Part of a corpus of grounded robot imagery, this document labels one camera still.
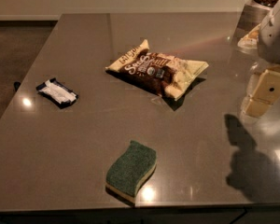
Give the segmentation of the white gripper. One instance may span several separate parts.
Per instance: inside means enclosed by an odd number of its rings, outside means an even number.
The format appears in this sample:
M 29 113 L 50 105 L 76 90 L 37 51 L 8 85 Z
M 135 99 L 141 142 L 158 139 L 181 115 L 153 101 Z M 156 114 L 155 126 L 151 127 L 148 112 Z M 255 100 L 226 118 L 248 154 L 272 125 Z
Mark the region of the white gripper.
M 256 49 L 268 63 L 280 64 L 280 0 L 265 16 L 261 25 L 243 36 L 237 46 Z M 272 66 L 262 73 L 253 74 L 243 100 L 243 112 L 254 118 L 264 115 L 280 98 L 280 66 Z

